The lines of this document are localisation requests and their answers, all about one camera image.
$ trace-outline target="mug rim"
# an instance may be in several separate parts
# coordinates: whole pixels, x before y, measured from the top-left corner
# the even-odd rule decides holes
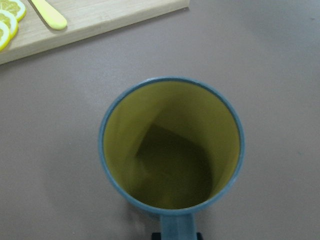
[[[166,82],[166,81],[176,81],[176,82],[185,82],[185,83],[189,83],[189,84],[194,84],[197,85],[201,88],[204,88],[205,90],[209,91],[210,93],[214,94],[217,98],[220,99],[220,101],[227,107],[227,109],[229,110],[229,112],[231,113],[237,130],[238,130],[238,135],[239,135],[239,143],[240,143],[240,148],[239,148],[239,155],[238,155],[238,160],[237,160],[237,164],[236,167],[234,169],[234,172],[231,176],[231,178],[228,180],[227,184],[223,187],[222,190],[220,190],[217,194],[215,194],[213,197],[211,197],[210,199],[199,203],[197,205],[194,206],[190,206],[190,207],[186,207],[186,208],[180,208],[180,209],[167,209],[167,208],[159,208],[159,207],[154,207],[151,205],[148,205],[146,203],[143,203],[137,199],[135,199],[134,197],[132,197],[130,194],[128,194],[118,183],[117,181],[114,179],[114,177],[112,176],[108,166],[107,166],[107,162],[106,162],[106,158],[104,155],[104,147],[103,147],[103,139],[104,139],[104,133],[105,133],[105,129],[109,120],[109,117],[111,116],[112,112],[114,111],[114,109],[117,107],[117,105],[126,97],[128,96],[130,93],[134,92],[135,90],[149,85],[149,84],[154,84],[154,83],[159,83],[159,82]],[[131,204],[133,204],[134,206],[153,213],[153,214],[158,214],[158,215],[168,215],[168,216],[178,216],[178,215],[185,215],[185,214],[191,214],[191,213],[195,213],[198,212],[206,207],[208,207],[209,205],[215,203],[216,201],[218,201],[223,195],[225,195],[229,189],[231,188],[231,186],[235,183],[235,181],[237,180],[237,177],[239,175],[240,169],[243,165],[243,159],[244,159],[244,154],[245,154],[245,135],[244,135],[244,130],[242,127],[242,124],[240,122],[240,119],[235,111],[235,109],[232,107],[232,105],[229,103],[229,101],[221,94],[219,93],[215,88],[213,88],[212,86],[201,82],[199,80],[193,79],[193,78],[189,78],[189,77],[184,77],[184,76],[159,76],[159,77],[152,77],[152,78],[148,78],[144,81],[141,81],[131,87],[129,87],[127,90],[125,90],[123,93],[121,93],[114,101],[113,103],[109,106],[109,108],[107,109],[100,128],[99,128],[99,135],[98,135],[98,152],[99,152],[99,158],[100,158],[100,163],[102,164],[102,168],[107,176],[107,178],[109,179],[109,181],[111,182],[111,184],[113,185],[113,187],[127,200],[129,201]]]

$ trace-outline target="knife handle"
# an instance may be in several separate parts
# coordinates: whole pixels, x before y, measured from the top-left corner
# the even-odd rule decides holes
[[[51,28],[62,30],[67,26],[64,16],[45,0],[32,0],[32,3]]]

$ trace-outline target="mug handle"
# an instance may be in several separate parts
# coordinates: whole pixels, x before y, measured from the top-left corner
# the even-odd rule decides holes
[[[197,240],[194,215],[161,215],[161,240]]]

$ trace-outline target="wooden cutting board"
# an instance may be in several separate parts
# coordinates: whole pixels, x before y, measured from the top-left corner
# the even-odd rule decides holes
[[[31,1],[16,36],[0,51],[0,64],[186,8],[189,0],[47,0],[68,22],[51,29]]]

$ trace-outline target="black object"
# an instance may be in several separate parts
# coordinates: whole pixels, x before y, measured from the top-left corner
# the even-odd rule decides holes
[[[197,240],[204,240],[200,232],[196,233]],[[151,235],[151,240],[161,240],[161,233],[160,232],[154,232]]]

